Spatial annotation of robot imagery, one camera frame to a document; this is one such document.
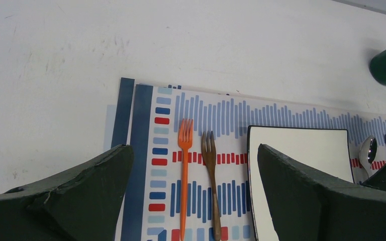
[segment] blue stripe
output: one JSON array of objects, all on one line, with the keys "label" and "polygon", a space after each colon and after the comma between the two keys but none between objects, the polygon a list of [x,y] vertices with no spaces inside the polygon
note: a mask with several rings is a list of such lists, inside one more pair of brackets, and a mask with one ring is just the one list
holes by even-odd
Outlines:
[{"label": "blue stripe", "polygon": [[146,182],[146,166],[149,136],[150,108],[153,87],[138,84],[135,90],[134,109],[132,115],[131,141],[135,153],[131,175],[125,192],[125,204],[121,240],[140,240],[144,206],[144,187]]},{"label": "blue stripe", "polygon": [[223,183],[223,214],[227,213],[227,205],[226,205],[226,183]]},{"label": "blue stripe", "polygon": [[185,101],[185,107],[184,107],[184,118],[185,119],[188,118],[188,103],[189,103],[189,100],[186,100]]},{"label": "blue stripe", "polygon": [[234,107],[234,137],[236,139],[239,138],[239,120],[238,120],[238,113],[237,113],[237,106]]},{"label": "blue stripe", "polygon": [[168,155],[167,148],[153,148],[152,153],[155,155]]},{"label": "blue stripe", "polygon": [[177,198],[176,198],[176,213],[180,212],[180,197],[181,197],[181,180],[177,180]]},{"label": "blue stripe", "polygon": [[237,194],[237,216],[240,217],[242,215],[242,209],[240,207],[240,186],[236,187],[236,194]]},{"label": "blue stripe", "polygon": [[255,125],[255,114],[253,110],[251,110],[251,125]]},{"label": "blue stripe", "polygon": [[224,114],[225,112],[226,112],[226,101],[223,100],[221,104],[221,134],[222,135],[225,135],[226,133],[226,122],[224,121],[226,117],[226,115]]},{"label": "blue stripe", "polygon": [[158,104],[171,104],[171,99],[170,98],[164,98],[164,97],[157,97],[156,103],[158,103]]},{"label": "blue stripe", "polygon": [[227,102],[227,110],[226,110],[226,135],[229,135],[230,134],[230,102]]},{"label": "blue stripe", "polygon": [[217,104],[217,137],[220,137],[220,131],[221,131],[221,103],[218,102]]},{"label": "blue stripe", "polygon": [[206,205],[206,200],[207,199],[207,196],[206,196],[206,191],[203,190],[202,192],[202,223],[206,223],[206,208],[207,208],[207,205]]},{"label": "blue stripe", "polygon": [[175,183],[171,184],[171,210],[170,216],[175,216]]},{"label": "blue stripe", "polygon": [[204,102],[201,100],[199,102],[199,123],[198,123],[198,127],[199,127],[199,136],[202,135],[202,111],[204,109]]},{"label": "blue stripe", "polygon": [[247,114],[246,127],[248,127],[251,124],[251,108],[249,105],[246,106],[246,114]]},{"label": "blue stripe", "polygon": [[234,111],[234,99],[230,99],[230,131],[234,131],[234,118],[233,118],[233,111]]},{"label": "blue stripe", "polygon": [[232,199],[233,199],[233,211],[236,211],[236,183],[232,181]]},{"label": "blue stripe", "polygon": [[178,123],[181,124],[181,120],[184,118],[184,99],[185,99],[185,93],[181,93],[181,100],[180,100],[180,112],[179,112],[179,121]]},{"label": "blue stripe", "polygon": [[212,128],[212,126],[211,126],[211,113],[212,113],[212,105],[209,104],[208,105],[208,131],[210,131]]},{"label": "blue stripe", "polygon": [[268,105],[265,106],[265,116],[267,117],[267,125],[270,125],[270,114],[269,114],[269,107]]},{"label": "blue stripe", "polygon": [[193,105],[194,105],[195,98],[190,98],[190,113],[188,114],[188,118],[193,119]]},{"label": "blue stripe", "polygon": [[191,213],[191,184],[187,185],[187,217],[190,217]]},{"label": "blue stripe", "polygon": [[207,115],[208,115],[208,107],[204,106],[204,132],[206,132],[208,130],[208,128],[207,128],[207,119],[208,119]]},{"label": "blue stripe", "polygon": [[178,132],[178,110],[179,110],[179,95],[175,98],[175,116],[174,116],[174,132]]},{"label": "blue stripe", "polygon": [[199,96],[196,95],[195,97],[195,131],[198,130],[198,105],[199,105]]},{"label": "blue stripe", "polygon": [[191,212],[193,214],[196,213],[196,206],[197,206],[197,201],[196,201],[196,181],[193,181],[193,191],[191,192],[193,194],[193,201],[191,202]]},{"label": "blue stripe", "polygon": [[242,103],[239,103],[239,135],[243,135]]},{"label": "blue stripe", "polygon": [[217,129],[216,123],[215,123],[216,114],[217,114],[217,106],[213,105],[212,106],[212,130],[214,131],[214,133],[216,133],[215,130]]},{"label": "blue stripe", "polygon": [[152,180],[152,181],[150,181],[150,187],[152,187],[152,188],[165,188],[166,187],[166,181]]},{"label": "blue stripe", "polygon": [[201,204],[202,204],[202,186],[198,185],[198,218],[202,216],[202,209],[201,209]]},{"label": "blue stripe", "polygon": [[169,108],[156,107],[156,114],[169,114],[170,112]]},{"label": "blue stripe", "polygon": [[262,111],[258,110],[258,124],[262,126]]},{"label": "blue stripe", "polygon": [[221,185],[217,186],[217,201],[218,201],[218,209],[220,210],[220,216],[221,216]]},{"label": "blue stripe", "polygon": [[127,144],[134,82],[134,79],[121,78],[118,105],[116,106],[115,125],[113,127],[112,148],[120,144]]},{"label": "blue stripe", "polygon": [[246,213],[246,190],[245,190],[245,183],[241,184],[242,186],[242,213]]},{"label": "blue stripe", "polygon": [[212,191],[211,188],[208,188],[208,220],[211,220],[212,213]]},{"label": "blue stripe", "polygon": [[283,127],[282,118],[280,117],[280,109],[277,110],[277,123],[279,127]]},{"label": "blue stripe", "polygon": [[285,109],[282,107],[280,108],[280,114],[281,114],[281,126],[286,127],[286,122],[285,122]]},{"label": "blue stripe", "polygon": [[227,213],[232,214],[232,185],[227,183]]},{"label": "blue stripe", "polygon": [[149,198],[152,200],[164,200],[166,198],[165,192],[150,192]]},{"label": "blue stripe", "polygon": [[242,102],[243,105],[243,133],[247,134],[248,133],[248,124],[246,122],[246,101]]},{"label": "blue stripe", "polygon": [[168,138],[159,138],[159,137],[154,137],[153,138],[153,144],[161,144],[161,145],[168,145]]}]

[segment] spoon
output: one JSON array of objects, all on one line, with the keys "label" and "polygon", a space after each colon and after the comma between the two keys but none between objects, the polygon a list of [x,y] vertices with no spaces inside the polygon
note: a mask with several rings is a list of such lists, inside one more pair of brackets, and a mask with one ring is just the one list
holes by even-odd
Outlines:
[{"label": "spoon", "polygon": [[366,138],[360,147],[359,161],[365,168],[368,178],[372,176],[371,164],[375,159],[377,148],[378,144],[376,142],[376,138],[372,135]]}]

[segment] spoon head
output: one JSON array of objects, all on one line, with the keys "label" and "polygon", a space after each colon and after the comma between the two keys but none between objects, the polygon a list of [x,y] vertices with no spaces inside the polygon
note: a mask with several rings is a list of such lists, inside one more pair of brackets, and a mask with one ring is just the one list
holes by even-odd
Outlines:
[{"label": "spoon head", "polygon": [[367,155],[367,161],[370,164],[375,160],[377,148],[378,148],[378,143],[376,142],[376,138],[373,138],[370,141],[369,154]]}]

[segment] white table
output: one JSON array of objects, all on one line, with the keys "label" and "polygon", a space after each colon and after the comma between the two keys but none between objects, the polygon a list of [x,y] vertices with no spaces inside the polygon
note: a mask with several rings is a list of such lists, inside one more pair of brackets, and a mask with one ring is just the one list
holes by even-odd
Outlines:
[{"label": "white table", "polygon": [[103,152],[120,77],[386,113],[386,15],[330,0],[0,0],[0,193]]}]

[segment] fork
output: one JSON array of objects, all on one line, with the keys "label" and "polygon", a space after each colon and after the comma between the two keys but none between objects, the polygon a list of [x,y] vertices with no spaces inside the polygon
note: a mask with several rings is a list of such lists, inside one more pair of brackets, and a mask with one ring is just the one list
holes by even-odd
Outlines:
[{"label": "fork", "polygon": [[180,238],[184,240],[187,208],[188,150],[193,145],[193,120],[182,119],[178,131],[178,146],[182,149]]},{"label": "fork", "polygon": [[215,241],[221,240],[221,221],[220,209],[217,200],[217,185],[215,184],[215,164],[217,158],[217,151],[215,150],[214,132],[204,132],[202,135],[202,157],[207,167],[209,178],[211,180],[212,190],[212,226],[214,227]]}]

